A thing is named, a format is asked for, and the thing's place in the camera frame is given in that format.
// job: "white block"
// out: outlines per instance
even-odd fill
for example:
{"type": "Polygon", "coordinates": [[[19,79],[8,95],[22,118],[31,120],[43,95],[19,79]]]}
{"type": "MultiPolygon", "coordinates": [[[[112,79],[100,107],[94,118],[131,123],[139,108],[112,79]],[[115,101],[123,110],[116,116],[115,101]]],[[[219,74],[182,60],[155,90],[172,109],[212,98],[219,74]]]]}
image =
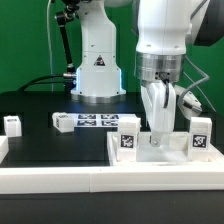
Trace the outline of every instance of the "white block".
{"type": "Polygon", "coordinates": [[[122,117],[118,121],[117,161],[136,161],[140,118],[122,117]]]}
{"type": "Polygon", "coordinates": [[[130,128],[140,131],[140,118],[137,117],[121,117],[118,121],[118,132],[122,128],[130,128]]]}
{"type": "Polygon", "coordinates": [[[4,129],[7,137],[22,136],[21,122],[18,116],[4,117],[4,129]]]}
{"type": "Polygon", "coordinates": [[[0,163],[3,161],[9,151],[8,138],[0,136],[0,163]]]}
{"type": "Polygon", "coordinates": [[[60,132],[73,132],[74,131],[74,118],[66,113],[53,114],[53,125],[60,132]]]}
{"type": "Polygon", "coordinates": [[[208,162],[211,131],[212,121],[210,118],[191,118],[188,144],[189,160],[208,162]]]}
{"type": "Polygon", "coordinates": [[[59,115],[67,115],[67,113],[65,112],[55,112],[52,114],[52,119],[53,119],[53,126],[56,127],[56,117],[59,116],[59,115]]]}

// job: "green wall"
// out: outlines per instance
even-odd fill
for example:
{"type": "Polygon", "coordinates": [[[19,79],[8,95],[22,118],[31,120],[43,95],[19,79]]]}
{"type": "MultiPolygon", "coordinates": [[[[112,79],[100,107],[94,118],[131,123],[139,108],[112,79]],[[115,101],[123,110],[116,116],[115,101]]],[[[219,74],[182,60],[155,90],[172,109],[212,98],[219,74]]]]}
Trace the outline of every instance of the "green wall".
{"type": "MultiPolygon", "coordinates": [[[[28,81],[50,74],[49,53],[46,31],[46,9],[48,0],[17,1],[8,0],[0,8],[0,92],[14,91],[28,81]]],[[[54,21],[57,11],[63,4],[57,0],[51,8],[51,32],[54,55],[54,73],[66,70],[65,57],[59,29],[54,21]]],[[[133,75],[135,46],[137,37],[131,31],[131,6],[118,9],[107,9],[108,17],[117,27],[117,64],[123,71],[124,88],[129,92],[139,91],[139,82],[133,75]]],[[[68,24],[68,36],[72,55],[77,67],[81,63],[81,32],[79,21],[68,24]]],[[[201,87],[215,105],[223,113],[224,92],[224,39],[216,45],[207,47],[188,47],[189,57],[211,77],[201,87]]],[[[188,66],[188,73],[194,79],[200,78],[188,66]]],[[[183,86],[190,82],[183,78],[183,86]]],[[[51,90],[50,86],[35,86],[30,90],[51,90]]]]}

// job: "warning label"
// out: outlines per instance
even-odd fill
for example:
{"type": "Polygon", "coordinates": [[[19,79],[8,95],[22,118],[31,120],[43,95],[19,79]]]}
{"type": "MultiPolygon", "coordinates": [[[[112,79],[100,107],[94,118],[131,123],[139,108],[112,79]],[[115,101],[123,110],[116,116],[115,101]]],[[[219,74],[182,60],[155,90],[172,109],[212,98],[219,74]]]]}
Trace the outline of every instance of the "warning label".
{"type": "Polygon", "coordinates": [[[96,62],[94,63],[95,66],[105,66],[105,63],[103,61],[103,58],[101,57],[101,55],[99,55],[99,57],[97,58],[96,62]]]}

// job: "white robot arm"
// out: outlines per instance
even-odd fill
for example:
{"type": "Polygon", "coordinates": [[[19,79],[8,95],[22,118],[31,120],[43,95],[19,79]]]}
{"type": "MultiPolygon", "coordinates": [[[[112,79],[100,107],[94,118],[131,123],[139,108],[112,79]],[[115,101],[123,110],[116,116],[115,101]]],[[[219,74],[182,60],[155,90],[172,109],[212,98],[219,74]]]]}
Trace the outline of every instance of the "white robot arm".
{"type": "Polygon", "coordinates": [[[173,131],[176,109],[173,86],[183,71],[186,42],[196,41],[210,0],[135,3],[139,4],[135,75],[141,80],[142,100],[152,132],[151,145],[159,147],[163,135],[173,131]]]}
{"type": "Polygon", "coordinates": [[[74,100],[87,103],[112,103],[125,98],[121,70],[116,64],[116,28],[108,19],[105,6],[121,7],[132,0],[62,0],[63,12],[56,18],[62,33],[67,59],[67,74],[75,73],[74,100]],[[82,63],[74,68],[67,41],[66,22],[79,18],[82,29],[82,63]]]}

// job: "black table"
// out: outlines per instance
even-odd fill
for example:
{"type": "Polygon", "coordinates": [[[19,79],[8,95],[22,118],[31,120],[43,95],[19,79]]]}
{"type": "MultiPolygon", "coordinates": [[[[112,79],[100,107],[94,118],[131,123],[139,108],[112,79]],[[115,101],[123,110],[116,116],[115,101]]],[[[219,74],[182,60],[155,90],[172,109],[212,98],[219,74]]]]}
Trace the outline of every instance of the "black table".
{"type": "MultiPolygon", "coordinates": [[[[114,128],[75,128],[59,133],[53,112],[145,113],[139,94],[127,94],[121,103],[88,105],[63,93],[9,92],[0,95],[0,131],[3,116],[19,115],[23,136],[9,139],[9,153],[1,167],[108,166],[106,133],[114,128]]],[[[213,121],[212,143],[224,151],[224,118],[205,109],[213,121]]],[[[189,122],[176,112],[176,131],[189,122]]],[[[79,194],[0,195],[1,223],[223,223],[223,191],[117,192],[79,194]]]]}

